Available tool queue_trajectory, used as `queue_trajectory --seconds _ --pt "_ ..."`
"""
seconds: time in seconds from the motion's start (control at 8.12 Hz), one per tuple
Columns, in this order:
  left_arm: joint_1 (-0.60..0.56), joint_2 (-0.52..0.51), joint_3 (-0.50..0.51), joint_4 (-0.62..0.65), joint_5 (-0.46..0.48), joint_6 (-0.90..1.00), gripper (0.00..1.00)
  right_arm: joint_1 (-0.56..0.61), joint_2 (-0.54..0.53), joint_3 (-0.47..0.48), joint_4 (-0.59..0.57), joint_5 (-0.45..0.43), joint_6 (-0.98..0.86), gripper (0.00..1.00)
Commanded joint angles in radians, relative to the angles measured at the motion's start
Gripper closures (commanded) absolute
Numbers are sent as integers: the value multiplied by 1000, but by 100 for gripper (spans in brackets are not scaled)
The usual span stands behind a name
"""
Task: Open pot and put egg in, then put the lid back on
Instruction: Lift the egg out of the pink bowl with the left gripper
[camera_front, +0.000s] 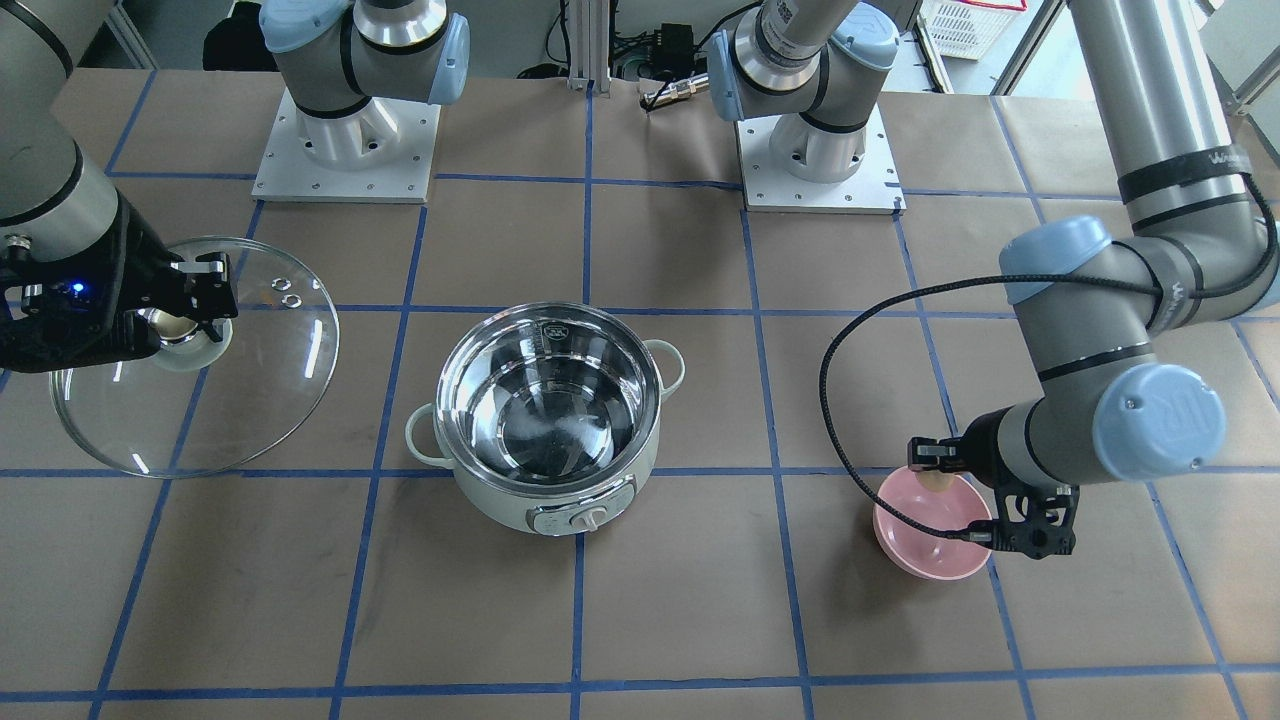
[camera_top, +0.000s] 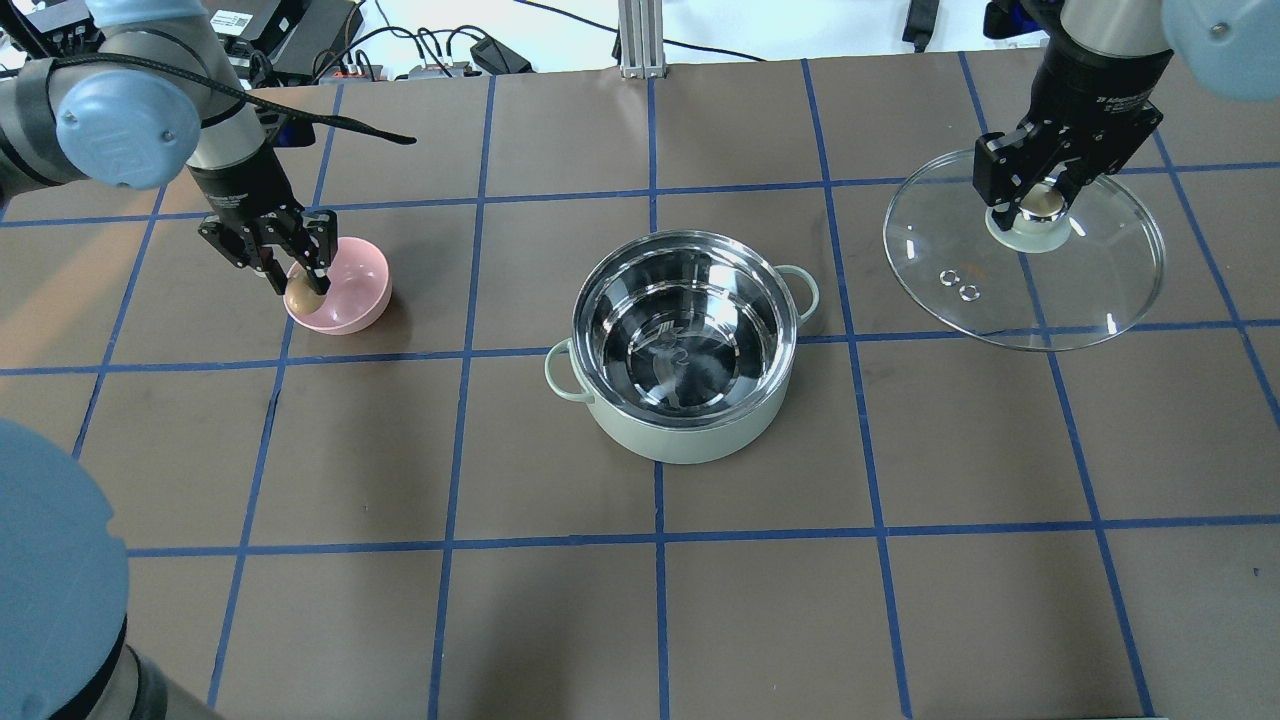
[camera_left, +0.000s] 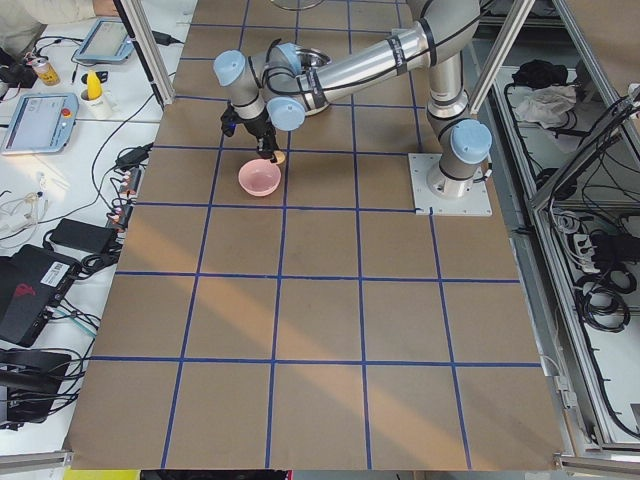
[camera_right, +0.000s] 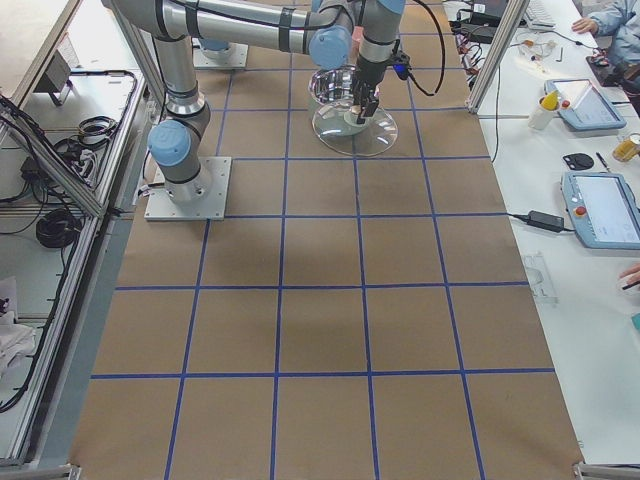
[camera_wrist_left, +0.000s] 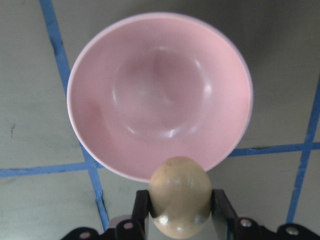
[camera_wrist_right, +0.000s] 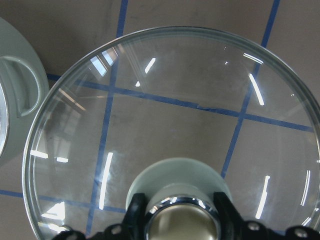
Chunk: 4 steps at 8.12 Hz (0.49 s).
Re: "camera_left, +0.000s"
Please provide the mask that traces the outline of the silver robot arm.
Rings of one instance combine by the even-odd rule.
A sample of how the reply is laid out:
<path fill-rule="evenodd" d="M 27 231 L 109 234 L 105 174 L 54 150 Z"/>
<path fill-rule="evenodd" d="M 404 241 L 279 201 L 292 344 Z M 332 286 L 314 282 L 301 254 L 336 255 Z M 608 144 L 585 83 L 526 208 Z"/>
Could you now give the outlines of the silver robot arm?
<path fill-rule="evenodd" d="M 277 131 L 293 131 L 309 113 L 338 99 L 424 68 L 427 119 L 443 153 L 451 154 L 450 130 L 470 116 L 462 50 L 476 32 L 481 6 L 477 1 L 412 1 L 409 8 L 411 27 L 317 68 L 305 68 L 301 47 L 279 39 L 257 55 L 219 54 L 213 70 L 229 97 L 221 116 L 223 134 L 231 137 L 244 126 L 256 139 L 258 155 L 276 162 L 281 157 Z"/>

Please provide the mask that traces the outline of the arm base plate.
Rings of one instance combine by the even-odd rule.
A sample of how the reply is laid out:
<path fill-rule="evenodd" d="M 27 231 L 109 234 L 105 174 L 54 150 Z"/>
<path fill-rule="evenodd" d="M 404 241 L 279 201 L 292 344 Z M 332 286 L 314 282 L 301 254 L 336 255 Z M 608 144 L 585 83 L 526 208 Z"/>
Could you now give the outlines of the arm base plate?
<path fill-rule="evenodd" d="M 466 180 L 453 180 L 440 170 L 441 154 L 411 153 L 409 173 L 417 215 L 490 217 L 493 213 L 480 164 Z"/>

